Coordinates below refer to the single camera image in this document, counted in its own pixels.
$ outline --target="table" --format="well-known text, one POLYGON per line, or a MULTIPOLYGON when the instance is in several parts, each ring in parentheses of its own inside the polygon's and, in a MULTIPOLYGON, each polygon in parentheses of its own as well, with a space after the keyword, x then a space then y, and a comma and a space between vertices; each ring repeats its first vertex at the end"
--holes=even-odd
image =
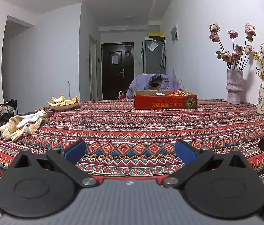
POLYGON ((262 137, 264 115, 249 103, 199 100, 196 109, 134 110, 133 100, 85 101, 71 111, 54 112, 33 136, 17 142, 0 139, 0 176, 24 148, 40 154, 84 139, 86 154, 76 166, 100 181, 160 182, 184 165, 174 154, 175 141, 183 139, 220 154, 238 148, 264 183, 264 152, 258 148, 262 137))

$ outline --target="gray refrigerator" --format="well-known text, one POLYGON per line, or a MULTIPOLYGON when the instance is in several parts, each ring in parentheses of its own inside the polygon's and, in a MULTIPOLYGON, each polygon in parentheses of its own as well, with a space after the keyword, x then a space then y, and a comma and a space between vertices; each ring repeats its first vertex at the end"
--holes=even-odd
POLYGON ((162 57, 162 46, 163 42, 161 41, 150 41, 150 40, 144 40, 142 42, 142 69, 144 74, 166 74, 166 64, 164 65, 164 59, 162 67, 161 65, 161 57, 162 57), (158 46, 151 51, 148 46, 151 45, 153 42, 158 44, 158 46))

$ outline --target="bowl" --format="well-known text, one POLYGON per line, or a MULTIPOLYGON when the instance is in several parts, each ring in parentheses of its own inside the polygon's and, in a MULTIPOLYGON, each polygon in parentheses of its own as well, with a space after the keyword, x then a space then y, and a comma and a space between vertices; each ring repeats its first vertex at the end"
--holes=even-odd
POLYGON ((73 109, 74 107, 78 105, 78 103, 79 102, 74 103, 74 104, 64 105, 64 106, 50 106, 50 108, 55 111, 66 111, 66 110, 73 109))

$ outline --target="vase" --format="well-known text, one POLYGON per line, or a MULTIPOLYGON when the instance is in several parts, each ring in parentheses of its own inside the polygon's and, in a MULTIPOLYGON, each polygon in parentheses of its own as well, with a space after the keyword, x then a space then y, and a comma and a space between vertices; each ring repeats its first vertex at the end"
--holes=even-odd
POLYGON ((239 69, 227 70, 227 102, 240 104, 240 92, 243 91, 243 71, 239 69))
POLYGON ((262 80, 262 83, 259 89, 257 113, 264 115, 264 79, 262 80))

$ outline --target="green plant graphic on box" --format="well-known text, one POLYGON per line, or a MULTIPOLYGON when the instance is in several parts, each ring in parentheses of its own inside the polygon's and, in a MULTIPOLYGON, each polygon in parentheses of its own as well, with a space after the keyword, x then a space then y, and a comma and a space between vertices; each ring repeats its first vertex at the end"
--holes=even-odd
POLYGON ((188 97, 186 99, 185 105, 187 108, 192 108, 195 104, 195 99, 193 97, 188 97))

